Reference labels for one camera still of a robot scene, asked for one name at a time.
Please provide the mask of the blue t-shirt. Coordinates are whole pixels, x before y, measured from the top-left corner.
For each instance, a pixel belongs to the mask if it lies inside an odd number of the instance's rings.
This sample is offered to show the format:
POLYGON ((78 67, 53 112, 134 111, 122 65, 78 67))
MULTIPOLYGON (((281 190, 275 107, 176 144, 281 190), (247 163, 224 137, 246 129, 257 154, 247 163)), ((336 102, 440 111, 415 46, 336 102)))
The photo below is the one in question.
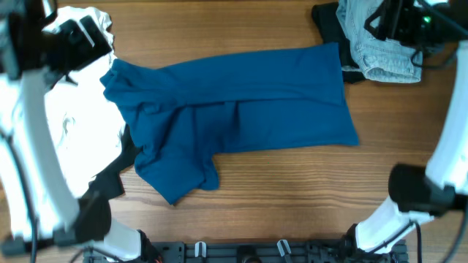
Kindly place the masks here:
POLYGON ((116 59, 101 78, 164 199, 215 190, 217 153, 359 143, 339 46, 236 53, 148 69, 116 59))

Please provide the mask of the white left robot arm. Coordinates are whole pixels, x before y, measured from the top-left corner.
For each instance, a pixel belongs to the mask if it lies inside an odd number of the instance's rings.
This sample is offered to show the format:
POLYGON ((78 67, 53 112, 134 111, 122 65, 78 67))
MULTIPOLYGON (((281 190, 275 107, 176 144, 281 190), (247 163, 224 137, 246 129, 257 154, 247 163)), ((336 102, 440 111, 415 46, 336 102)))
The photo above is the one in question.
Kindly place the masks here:
POLYGON ((92 190, 76 198, 62 174, 45 94, 112 46, 90 16, 48 31, 58 13, 55 1, 1 3, 1 182, 12 222, 1 252, 35 262, 42 249, 77 246, 112 262, 158 262, 143 232, 112 218, 105 195, 92 190))

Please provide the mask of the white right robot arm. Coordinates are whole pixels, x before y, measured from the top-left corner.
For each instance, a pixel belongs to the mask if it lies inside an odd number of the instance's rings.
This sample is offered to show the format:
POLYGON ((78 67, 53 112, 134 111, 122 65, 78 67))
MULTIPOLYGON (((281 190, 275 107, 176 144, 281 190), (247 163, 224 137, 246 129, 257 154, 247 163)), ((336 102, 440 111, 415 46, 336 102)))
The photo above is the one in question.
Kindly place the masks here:
POLYGON ((423 57, 455 42, 456 80, 445 125, 424 167, 397 164, 386 200, 354 231, 359 251, 383 254, 416 226, 467 207, 467 3, 340 1, 336 16, 364 77, 417 83, 423 57))

